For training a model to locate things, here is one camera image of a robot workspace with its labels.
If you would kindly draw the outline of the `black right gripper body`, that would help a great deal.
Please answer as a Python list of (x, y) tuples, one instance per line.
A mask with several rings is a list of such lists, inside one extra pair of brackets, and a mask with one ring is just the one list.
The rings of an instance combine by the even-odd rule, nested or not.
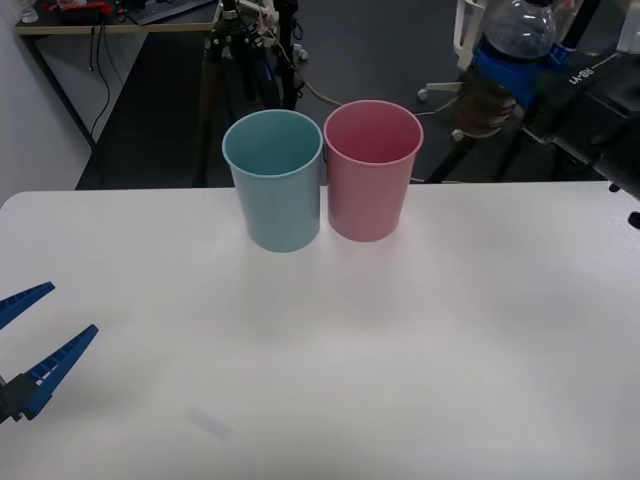
[(586, 121), (639, 117), (639, 56), (606, 51), (578, 55), (565, 69), (546, 77), (523, 127), (533, 138), (549, 141), (562, 129)]

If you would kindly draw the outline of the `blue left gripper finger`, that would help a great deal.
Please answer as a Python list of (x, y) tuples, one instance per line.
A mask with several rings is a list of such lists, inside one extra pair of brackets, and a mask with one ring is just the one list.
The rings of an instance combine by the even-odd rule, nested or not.
[(98, 334), (90, 325), (54, 353), (8, 382), (8, 417), (33, 420)]
[(2, 299), (0, 301), (0, 329), (4, 329), (54, 289), (53, 283), (46, 282)]

